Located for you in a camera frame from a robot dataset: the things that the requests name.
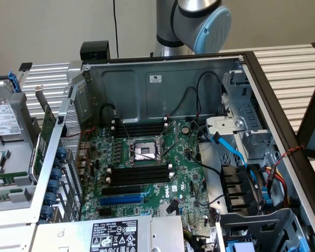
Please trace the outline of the grey parts rack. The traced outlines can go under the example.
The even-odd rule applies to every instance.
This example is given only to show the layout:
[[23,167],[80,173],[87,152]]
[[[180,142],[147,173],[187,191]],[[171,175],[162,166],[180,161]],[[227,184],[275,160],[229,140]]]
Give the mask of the grey parts rack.
[[27,172],[16,180],[17,185],[0,186],[0,194],[7,194],[9,200],[0,202],[0,226],[20,225],[27,222],[36,183],[29,176],[29,164],[40,128],[36,118],[27,108],[27,97],[23,92],[13,94],[10,105],[17,113],[23,140],[3,142],[0,152],[4,153],[2,173]]

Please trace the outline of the grey drive cage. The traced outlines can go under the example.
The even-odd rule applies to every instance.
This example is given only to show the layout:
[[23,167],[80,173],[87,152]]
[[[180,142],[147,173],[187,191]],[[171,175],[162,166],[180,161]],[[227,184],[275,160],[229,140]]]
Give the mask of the grey drive cage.
[[289,208],[268,215],[224,214],[216,223],[218,252],[313,252],[313,239]]

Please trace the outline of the silver chipset heat sink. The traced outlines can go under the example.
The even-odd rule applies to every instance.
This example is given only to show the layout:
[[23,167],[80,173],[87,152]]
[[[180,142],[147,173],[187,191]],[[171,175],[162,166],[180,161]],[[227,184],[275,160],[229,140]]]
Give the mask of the silver chipset heat sink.
[[179,203],[173,202],[170,204],[161,204],[159,206],[159,217],[179,215]]

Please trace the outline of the green graphics card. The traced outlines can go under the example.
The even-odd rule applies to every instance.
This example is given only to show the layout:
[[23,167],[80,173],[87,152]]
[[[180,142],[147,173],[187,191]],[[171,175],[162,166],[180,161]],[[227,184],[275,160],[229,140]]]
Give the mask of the green graphics card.
[[29,176],[30,179],[37,183],[41,168],[43,166],[43,162],[45,159],[45,155],[47,153],[47,149],[49,146],[50,138],[56,123],[56,118],[53,115],[53,112],[50,108],[50,105],[45,98],[43,93],[43,87],[37,86],[35,89],[35,95],[38,102],[41,105],[41,108],[44,111],[44,118],[41,124],[40,133],[37,137],[37,142],[34,146],[32,156],[29,164]]

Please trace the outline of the silver metal disk bay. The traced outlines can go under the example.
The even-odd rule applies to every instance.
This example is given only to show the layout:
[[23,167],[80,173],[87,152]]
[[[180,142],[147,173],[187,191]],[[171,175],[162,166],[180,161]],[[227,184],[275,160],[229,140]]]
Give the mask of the silver metal disk bay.
[[274,137],[263,121],[246,74],[232,70],[223,75],[222,83],[226,90],[222,95],[226,114],[206,120],[209,134],[218,132],[248,163],[276,158]]

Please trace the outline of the black box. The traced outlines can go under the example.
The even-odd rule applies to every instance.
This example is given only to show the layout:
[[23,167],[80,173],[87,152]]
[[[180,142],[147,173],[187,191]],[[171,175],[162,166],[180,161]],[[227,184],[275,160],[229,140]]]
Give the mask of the black box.
[[81,60],[104,60],[110,59],[108,40],[85,41],[80,48]]

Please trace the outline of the black case fan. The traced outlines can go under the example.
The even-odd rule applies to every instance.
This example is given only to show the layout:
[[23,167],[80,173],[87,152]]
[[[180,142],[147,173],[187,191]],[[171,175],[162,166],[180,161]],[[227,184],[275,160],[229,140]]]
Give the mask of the black case fan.
[[265,179],[260,174],[259,164],[235,167],[224,164],[221,167],[220,181],[227,211],[242,216],[260,214]]

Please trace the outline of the silver socket cover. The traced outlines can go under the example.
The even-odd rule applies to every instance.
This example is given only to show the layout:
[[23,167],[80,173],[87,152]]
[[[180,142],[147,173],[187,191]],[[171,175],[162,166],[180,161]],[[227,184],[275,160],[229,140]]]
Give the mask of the silver socket cover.
[[172,121],[171,123],[167,124],[167,126],[165,126],[165,128],[163,129],[163,131],[160,133],[160,135],[158,135],[158,139],[161,140],[163,137],[163,134],[166,133],[170,128],[174,128],[174,134],[175,134],[175,140],[179,141],[179,136],[178,136],[178,125],[176,124],[176,121]]

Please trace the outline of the blue expansion slot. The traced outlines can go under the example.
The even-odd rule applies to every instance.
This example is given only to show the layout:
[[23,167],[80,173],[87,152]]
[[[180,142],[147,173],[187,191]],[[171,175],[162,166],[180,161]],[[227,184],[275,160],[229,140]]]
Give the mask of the blue expansion slot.
[[123,205],[123,204],[139,204],[143,202],[143,195],[131,194],[115,197],[104,197],[100,200],[100,205]]

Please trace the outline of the silver hard disk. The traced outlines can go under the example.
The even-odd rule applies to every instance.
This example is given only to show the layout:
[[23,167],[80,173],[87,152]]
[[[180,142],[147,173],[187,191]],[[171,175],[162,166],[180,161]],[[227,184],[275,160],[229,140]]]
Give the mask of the silver hard disk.
[[12,80],[7,77],[0,77],[0,139],[3,142],[23,140],[17,113],[10,104],[13,94],[20,92],[20,87],[15,86]]

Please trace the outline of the blue disk bracket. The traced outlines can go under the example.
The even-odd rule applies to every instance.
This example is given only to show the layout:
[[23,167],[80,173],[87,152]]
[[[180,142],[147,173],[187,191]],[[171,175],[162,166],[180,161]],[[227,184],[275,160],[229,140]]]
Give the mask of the blue disk bracket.
[[15,92],[21,92],[21,88],[20,88],[17,76],[12,71],[10,71],[7,77],[9,81],[13,84]]

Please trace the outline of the open metal PC case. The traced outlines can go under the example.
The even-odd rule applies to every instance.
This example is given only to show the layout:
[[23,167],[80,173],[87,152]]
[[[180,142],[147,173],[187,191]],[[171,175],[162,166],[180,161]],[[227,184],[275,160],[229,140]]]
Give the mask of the open metal PC case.
[[[232,70],[243,71],[252,87],[254,97],[276,144],[274,159],[245,161],[216,132],[209,134],[206,120],[224,116],[222,95],[223,75]],[[161,83],[149,83],[149,75],[162,75]],[[207,238],[199,238],[183,228],[185,252],[218,252],[216,223],[227,211],[221,184],[221,167],[259,164],[265,182],[261,192],[260,214],[268,215],[289,208],[300,225],[313,239],[315,246],[315,173],[299,143],[258,61],[252,53],[239,55],[205,55],[84,62],[68,75],[70,84],[52,131],[49,146],[37,184],[40,197],[36,216],[37,227],[42,224],[71,223],[81,220],[83,186],[79,175],[79,148],[83,137],[97,128],[123,128],[111,125],[111,120],[124,123],[164,122],[186,120],[202,124],[205,143],[199,145],[200,165],[207,169],[208,206],[214,218]],[[68,155],[60,168],[60,187],[55,193],[56,204],[52,218],[40,218],[56,150],[66,148]]]

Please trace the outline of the silver power supply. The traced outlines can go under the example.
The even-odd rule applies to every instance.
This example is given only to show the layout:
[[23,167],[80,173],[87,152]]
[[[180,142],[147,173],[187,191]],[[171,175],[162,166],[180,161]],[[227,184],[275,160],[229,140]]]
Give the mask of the silver power supply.
[[179,216],[135,216],[37,227],[32,252],[185,252]]

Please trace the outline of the long black expansion slot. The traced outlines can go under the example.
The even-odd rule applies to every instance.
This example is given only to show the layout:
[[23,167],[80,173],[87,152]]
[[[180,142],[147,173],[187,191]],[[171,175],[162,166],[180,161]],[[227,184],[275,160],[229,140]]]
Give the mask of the long black expansion slot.
[[140,185],[106,187],[101,190],[101,194],[103,196],[140,194],[140,193],[141,193]]

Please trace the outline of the CPU socket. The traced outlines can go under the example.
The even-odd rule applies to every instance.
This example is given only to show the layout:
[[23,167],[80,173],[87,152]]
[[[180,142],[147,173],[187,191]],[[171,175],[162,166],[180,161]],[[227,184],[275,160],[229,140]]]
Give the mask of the CPU socket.
[[[147,138],[133,138],[131,142],[126,141],[126,154],[125,160],[126,166],[143,166],[143,165],[160,165],[166,163],[166,158],[160,158],[160,154],[163,153],[163,140],[159,140],[157,137]],[[136,155],[130,152],[128,149],[132,149],[138,153],[149,155],[158,160],[150,160],[143,156]]]

